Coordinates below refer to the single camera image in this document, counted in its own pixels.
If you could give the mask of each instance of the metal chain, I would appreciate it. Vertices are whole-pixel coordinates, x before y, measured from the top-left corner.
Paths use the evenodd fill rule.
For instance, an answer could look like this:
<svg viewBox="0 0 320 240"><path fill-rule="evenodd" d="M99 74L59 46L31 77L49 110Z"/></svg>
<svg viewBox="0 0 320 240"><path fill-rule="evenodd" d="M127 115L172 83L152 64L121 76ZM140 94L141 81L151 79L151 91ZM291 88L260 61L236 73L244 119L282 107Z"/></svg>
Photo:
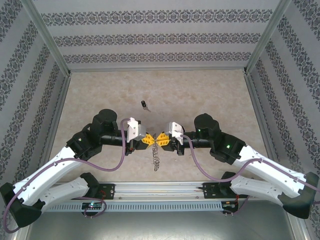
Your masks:
<svg viewBox="0 0 320 240"><path fill-rule="evenodd" d="M158 171L160 167L160 158L159 158L159 153L158 153L158 144L157 141L154 142L152 146L152 155L153 155L153 164L154 164L154 171Z"/></svg>

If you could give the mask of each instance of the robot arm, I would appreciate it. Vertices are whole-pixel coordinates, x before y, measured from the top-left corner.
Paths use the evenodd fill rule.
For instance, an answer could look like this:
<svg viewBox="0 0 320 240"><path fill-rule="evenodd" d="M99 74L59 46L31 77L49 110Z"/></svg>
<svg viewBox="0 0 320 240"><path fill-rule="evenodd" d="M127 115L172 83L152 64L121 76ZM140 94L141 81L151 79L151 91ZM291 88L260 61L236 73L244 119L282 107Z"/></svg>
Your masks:
<svg viewBox="0 0 320 240"><path fill-rule="evenodd" d="M309 217L316 191L299 181L317 187L319 177L316 174L293 171L261 155L244 141L222 132L219 123L206 113L194 119L194 126L195 131L185 132L178 123L169 123L166 132L163 133L166 134L166 141L159 141L159 145L165 151L177 151L177 154L182 156L185 148L190 148L189 141L181 137L185 135L191 139L194 148L211 148L210 155L223 163L241 168L252 159L260 159L261 161L249 163L246 170L265 181L238 176L229 182L229 188L238 195L250 195L279 204L298 218Z"/></svg>
<svg viewBox="0 0 320 240"><path fill-rule="evenodd" d="M5 183L0 187L0 192L6 205L23 189L10 206L10 212L19 227L33 223L48 208L77 197L93 198L97 194L99 182L91 173L83 173L74 181L52 187L61 177L78 167L79 161L56 162L63 159L89 160L102 151L103 145L122 146L121 131L116 123L117 114L104 109L94 116L92 123L77 132L66 146L49 162L27 178L12 185ZM146 128L140 121L130 118L128 129L124 131L125 155L135 150L143 150L154 143L153 138L146 133ZM38 175L49 165L45 172ZM35 175L38 177L28 186L26 183Z"/></svg>

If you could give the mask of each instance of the gray floor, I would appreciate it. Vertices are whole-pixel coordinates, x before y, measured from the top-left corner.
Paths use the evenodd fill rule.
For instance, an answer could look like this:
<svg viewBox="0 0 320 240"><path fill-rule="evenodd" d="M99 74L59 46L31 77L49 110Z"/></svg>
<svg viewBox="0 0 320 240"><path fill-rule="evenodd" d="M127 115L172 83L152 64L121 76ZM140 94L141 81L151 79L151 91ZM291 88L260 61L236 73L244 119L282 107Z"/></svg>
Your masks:
<svg viewBox="0 0 320 240"><path fill-rule="evenodd" d="M28 240L291 240L283 209L251 201L234 217L215 212L109 212L86 219L78 212L47 212Z"/></svg>

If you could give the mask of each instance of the beige floor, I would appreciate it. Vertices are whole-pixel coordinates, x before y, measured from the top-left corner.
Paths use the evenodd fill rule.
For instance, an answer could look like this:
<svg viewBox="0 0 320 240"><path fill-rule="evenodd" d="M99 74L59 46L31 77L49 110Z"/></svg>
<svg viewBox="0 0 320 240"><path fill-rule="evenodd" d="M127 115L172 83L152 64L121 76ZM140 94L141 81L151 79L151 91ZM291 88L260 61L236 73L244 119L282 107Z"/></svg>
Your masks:
<svg viewBox="0 0 320 240"><path fill-rule="evenodd" d="M151 112L143 110L144 100ZM265 147L241 70L123 71L73 73L51 157L80 131L101 109L112 109L121 119L141 120L151 134L161 133L167 122L177 122L194 131L194 118L210 114L223 132L235 135L263 155ZM212 176L238 169L215 160L209 149L196 149L202 167ZM121 148L104 146L90 162L101 167L116 166ZM115 172L102 172L87 165L63 177L71 181L91 172L99 181L205 181L190 150L184 156L159 149L160 168L154 172L152 149L135 151Z"/></svg>

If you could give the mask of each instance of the patterned wallpaper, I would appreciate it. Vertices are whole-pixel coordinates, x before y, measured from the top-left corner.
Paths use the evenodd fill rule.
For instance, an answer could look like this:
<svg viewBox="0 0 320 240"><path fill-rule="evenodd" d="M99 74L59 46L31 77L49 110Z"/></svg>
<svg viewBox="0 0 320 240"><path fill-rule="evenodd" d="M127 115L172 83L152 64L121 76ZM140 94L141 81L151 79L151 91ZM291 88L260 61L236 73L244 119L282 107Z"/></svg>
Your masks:
<svg viewBox="0 0 320 240"><path fill-rule="evenodd" d="M19 0L0 0L0 185L42 163L65 77ZM0 218L5 205L0 198ZM0 239L6 234L2 227Z"/></svg>
<svg viewBox="0 0 320 240"><path fill-rule="evenodd" d="M278 160L320 175L320 1L293 0L251 72ZM320 239L319 205L306 221Z"/></svg>
<svg viewBox="0 0 320 240"><path fill-rule="evenodd" d="M36 0L71 70L244 67L279 0Z"/></svg>

